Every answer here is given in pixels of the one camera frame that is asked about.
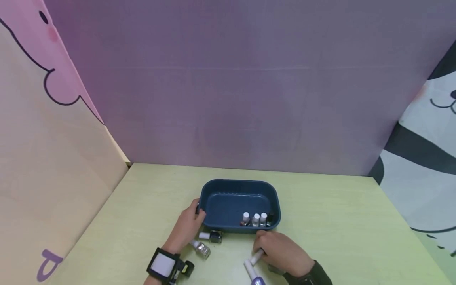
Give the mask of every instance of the cartoon character illustration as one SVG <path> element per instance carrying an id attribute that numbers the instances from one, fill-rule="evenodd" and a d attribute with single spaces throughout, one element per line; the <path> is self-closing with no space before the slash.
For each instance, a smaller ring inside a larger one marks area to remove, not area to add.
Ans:
<path id="1" fill-rule="evenodd" d="M 370 174 L 413 230 L 456 256 L 456 43 L 396 124 Z"/>
<path id="2" fill-rule="evenodd" d="M 20 49 L 46 72 L 43 87 L 49 98 L 63 106 L 82 100 L 103 123 L 79 78 L 42 0 L 33 4 L 0 1 L 0 25 L 3 25 Z"/>

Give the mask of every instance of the cardboard wall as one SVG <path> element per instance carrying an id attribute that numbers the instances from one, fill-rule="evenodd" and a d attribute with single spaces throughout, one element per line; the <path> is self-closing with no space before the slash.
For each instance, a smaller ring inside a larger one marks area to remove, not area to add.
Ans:
<path id="1" fill-rule="evenodd" d="M 144 163 L 366 175 L 456 37 L 453 0 L 46 4 Z"/>
<path id="2" fill-rule="evenodd" d="M 0 2 L 0 282 L 46 283 L 127 171 L 42 1 Z"/>

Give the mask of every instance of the white nail polish cap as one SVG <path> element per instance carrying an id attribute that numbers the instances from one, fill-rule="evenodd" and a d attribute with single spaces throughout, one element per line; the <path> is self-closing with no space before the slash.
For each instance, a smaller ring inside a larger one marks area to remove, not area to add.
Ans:
<path id="1" fill-rule="evenodd" d="M 211 234 L 210 233 L 200 233 L 199 238 L 200 239 L 210 239 Z"/>
<path id="2" fill-rule="evenodd" d="M 244 261 L 244 267 L 245 267 L 245 270 L 247 270 L 247 273 L 249 274 L 250 280 L 253 280 L 258 277 L 258 274 L 256 273 L 254 267 L 250 263 L 249 259 Z"/>
<path id="3" fill-rule="evenodd" d="M 249 218 L 250 218 L 250 214 L 248 212 L 244 212 L 244 215 L 242 217 L 242 221 L 244 223 L 247 223 L 249 221 Z"/>
<path id="4" fill-rule="evenodd" d="M 259 222 L 259 214 L 254 214 L 254 219 L 252 221 L 253 223 L 258 223 Z"/>
<path id="5" fill-rule="evenodd" d="M 261 256 L 264 254 L 264 250 L 259 249 L 250 260 L 250 263 L 252 266 L 255 266 L 255 264 L 258 262 L 258 260 L 261 258 Z"/>
<path id="6" fill-rule="evenodd" d="M 199 245 L 199 242 L 196 241 L 196 240 L 194 240 L 194 239 L 192 239 L 192 241 L 190 242 L 190 244 L 191 244 L 194 248 L 197 248 L 198 245 Z"/>
<path id="7" fill-rule="evenodd" d="M 266 223 L 266 219 L 268 218 L 268 214 L 261 213 L 261 217 L 259 218 L 260 223 Z"/>

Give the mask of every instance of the light green table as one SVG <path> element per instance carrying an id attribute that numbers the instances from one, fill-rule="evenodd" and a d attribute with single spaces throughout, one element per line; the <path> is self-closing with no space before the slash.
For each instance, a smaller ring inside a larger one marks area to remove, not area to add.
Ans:
<path id="1" fill-rule="evenodd" d="M 450 284 L 370 177 L 136 163 L 49 284 L 141 285 L 181 210 L 215 178 L 273 185 L 282 210 L 277 230 L 317 259 L 335 285 Z M 183 258 L 196 267 L 181 284 L 250 284 L 243 262 L 253 240 L 251 234 L 226 234 L 222 244 L 208 243 L 206 261 L 188 249 Z M 268 285 L 285 284 L 264 264 L 256 268 Z"/>

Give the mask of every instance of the purple backdrop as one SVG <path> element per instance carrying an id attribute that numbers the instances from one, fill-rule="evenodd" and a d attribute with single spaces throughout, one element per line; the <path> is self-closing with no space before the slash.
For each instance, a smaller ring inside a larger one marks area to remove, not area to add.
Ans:
<path id="1" fill-rule="evenodd" d="M 452 0 L 46 0 L 134 162 L 366 174 L 456 38 Z"/>

